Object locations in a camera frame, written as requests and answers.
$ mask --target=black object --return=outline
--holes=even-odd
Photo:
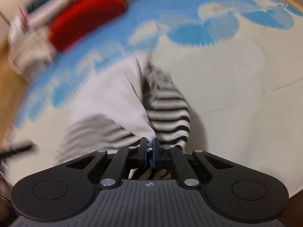
[[[277,179],[202,150],[98,150],[19,181],[12,203],[23,226],[285,226],[288,192]],[[129,171],[167,169],[171,180],[128,180]]]

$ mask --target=red object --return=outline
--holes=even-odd
[[[78,0],[52,22],[49,40],[59,51],[126,10],[123,0]]]

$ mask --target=black and white striped fabric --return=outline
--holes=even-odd
[[[159,68],[145,70],[143,106],[150,126],[162,147],[185,147],[189,137],[188,106],[172,80]],[[57,151],[57,163],[64,163],[98,149],[116,153],[119,148],[138,146],[140,137],[108,119],[104,115],[90,117],[70,126]]]

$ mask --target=crosshair symbol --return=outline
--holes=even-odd
[[[148,182],[148,183],[146,183],[145,185],[146,185],[147,187],[152,187],[152,186],[154,186],[154,183]]]

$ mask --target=gray ribbed plate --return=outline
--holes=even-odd
[[[175,180],[125,180],[103,190],[84,212],[70,219],[38,223],[19,217],[12,227],[283,227],[278,219],[237,223],[214,212],[196,190],[178,186]]]

